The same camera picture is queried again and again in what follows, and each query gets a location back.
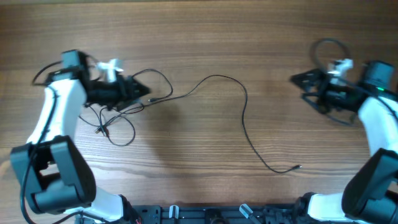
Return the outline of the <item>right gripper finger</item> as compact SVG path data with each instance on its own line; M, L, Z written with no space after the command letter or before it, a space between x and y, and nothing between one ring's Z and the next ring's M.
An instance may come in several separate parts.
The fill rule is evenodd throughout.
M292 75L290 81L304 92L310 92L313 88L318 88L324 80L324 76L324 73L316 68L304 73Z
M319 95L318 93L302 93L301 98L308 103L315 111L317 111L318 113L324 113L325 112L325 108L323 107L323 105L320 105L318 103L319 100Z

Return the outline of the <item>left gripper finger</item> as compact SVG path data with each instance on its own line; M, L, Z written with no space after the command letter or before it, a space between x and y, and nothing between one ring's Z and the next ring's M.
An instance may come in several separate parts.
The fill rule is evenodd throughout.
M129 99L129 100L121 100L121 101L117 102L116 110L122 111L122 110L132 106L133 104L140 103L140 102L141 102L141 100L139 98Z
M141 98L150 93L151 93L151 90L148 86L143 85L141 82L139 82L135 78L132 79L132 98L133 99Z

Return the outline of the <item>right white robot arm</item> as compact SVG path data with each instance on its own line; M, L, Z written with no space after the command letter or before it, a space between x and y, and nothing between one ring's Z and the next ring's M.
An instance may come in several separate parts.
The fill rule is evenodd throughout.
M366 64L357 83L344 79L350 59L337 60L327 72L319 68L291 76L302 99L319 113L336 108L354 112L362 122L369 160L342 193L308 193L299 198L298 223L397 223L397 95L389 90L394 67L380 60Z

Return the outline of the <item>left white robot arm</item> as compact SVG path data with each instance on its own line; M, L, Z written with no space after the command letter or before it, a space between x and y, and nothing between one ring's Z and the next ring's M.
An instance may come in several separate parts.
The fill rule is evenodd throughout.
M63 52L60 64L61 69L50 72L41 84L45 102L35 129L10 154L21 187L22 215L28 223L30 212L92 223L139 223L140 215L124 196L96 185L74 136L83 106L120 111L150 90L135 78L124 77L116 60L98 64L106 80L90 77L88 55L82 51Z

